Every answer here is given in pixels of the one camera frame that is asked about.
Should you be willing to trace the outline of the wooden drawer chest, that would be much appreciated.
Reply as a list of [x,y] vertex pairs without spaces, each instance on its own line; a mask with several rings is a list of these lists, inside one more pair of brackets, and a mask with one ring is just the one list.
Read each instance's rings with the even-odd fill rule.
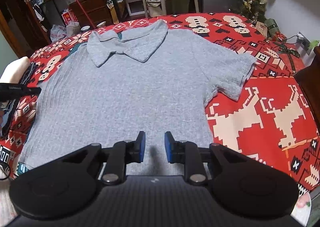
[[[79,2],[95,25],[101,22],[106,22],[106,25],[113,24],[111,12],[106,5],[106,0],[79,0]],[[91,24],[76,1],[69,5],[69,9],[73,11],[81,26]]]

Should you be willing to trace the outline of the green cutting mat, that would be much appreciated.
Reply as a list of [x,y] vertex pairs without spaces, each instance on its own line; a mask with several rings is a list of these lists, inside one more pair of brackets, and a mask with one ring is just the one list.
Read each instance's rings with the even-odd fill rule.
[[35,117],[19,164],[31,170],[89,144],[106,123],[107,59],[116,52],[121,34],[93,31],[58,59],[54,71],[37,81],[41,93],[34,103]]

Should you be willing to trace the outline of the dark wooden side cabinet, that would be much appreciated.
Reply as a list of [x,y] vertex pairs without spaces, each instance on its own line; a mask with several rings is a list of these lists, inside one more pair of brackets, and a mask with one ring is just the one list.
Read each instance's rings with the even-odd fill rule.
[[310,66],[300,70],[294,76],[310,107],[313,119],[319,131],[320,119],[320,64],[319,46],[314,48],[315,58]]

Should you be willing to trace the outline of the wall power outlet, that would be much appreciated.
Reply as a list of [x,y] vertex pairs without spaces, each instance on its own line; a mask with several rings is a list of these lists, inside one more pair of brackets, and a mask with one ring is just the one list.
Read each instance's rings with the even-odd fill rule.
[[310,40],[306,38],[301,32],[297,33],[297,39],[296,39],[297,48],[300,49],[301,52],[310,54]]

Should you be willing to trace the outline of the grey polo shirt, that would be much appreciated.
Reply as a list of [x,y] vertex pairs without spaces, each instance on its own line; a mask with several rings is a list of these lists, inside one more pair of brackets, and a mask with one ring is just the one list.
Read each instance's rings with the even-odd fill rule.
[[182,165],[167,161],[165,132],[210,144],[205,107],[218,93],[238,100],[255,61],[162,20],[121,34],[92,32],[41,84],[20,162],[36,168],[92,143],[135,140],[143,131],[144,161],[127,173],[182,174]]

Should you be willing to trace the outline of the red christmas pattern blanket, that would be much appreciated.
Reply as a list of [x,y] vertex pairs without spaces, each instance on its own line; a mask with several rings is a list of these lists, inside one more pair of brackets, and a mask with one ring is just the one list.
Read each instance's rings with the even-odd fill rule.
[[[194,33],[234,50],[250,53],[257,59],[251,78],[239,101],[218,94],[206,108],[214,142],[236,144],[238,152],[289,174],[298,182],[299,195],[319,187],[319,133],[309,105],[291,74],[286,57],[277,54],[276,46],[245,17],[232,13],[175,14],[143,18],[106,25],[96,29],[123,32],[163,20],[169,29],[189,29]],[[38,49],[31,56],[37,69],[28,87],[36,87],[44,71],[53,72],[58,59],[76,44],[88,40],[92,31],[62,39]],[[24,97],[14,112],[8,137],[1,139],[1,161],[19,174],[19,155],[35,116],[37,97]]]

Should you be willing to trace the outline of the folded white towel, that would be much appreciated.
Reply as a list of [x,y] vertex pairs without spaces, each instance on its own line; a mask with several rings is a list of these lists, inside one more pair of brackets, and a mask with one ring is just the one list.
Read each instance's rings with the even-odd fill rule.
[[17,59],[5,68],[0,83],[15,83],[18,84],[23,74],[26,72],[30,65],[30,60],[28,57],[22,57]]

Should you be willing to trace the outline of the red wrapped gift box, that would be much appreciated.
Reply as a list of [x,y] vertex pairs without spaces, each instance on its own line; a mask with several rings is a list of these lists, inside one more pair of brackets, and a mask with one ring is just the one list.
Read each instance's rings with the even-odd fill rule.
[[276,52],[279,55],[282,55],[287,58],[289,62],[289,68],[291,74],[295,75],[298,71],[298,66],[295,64],[295,61],[299,61],[301,54],[296,49],[296,43],[298,43],[299,36],[293,35],[287,37],[281,32],[275,32],[271,37],[271,42],[276,46]]

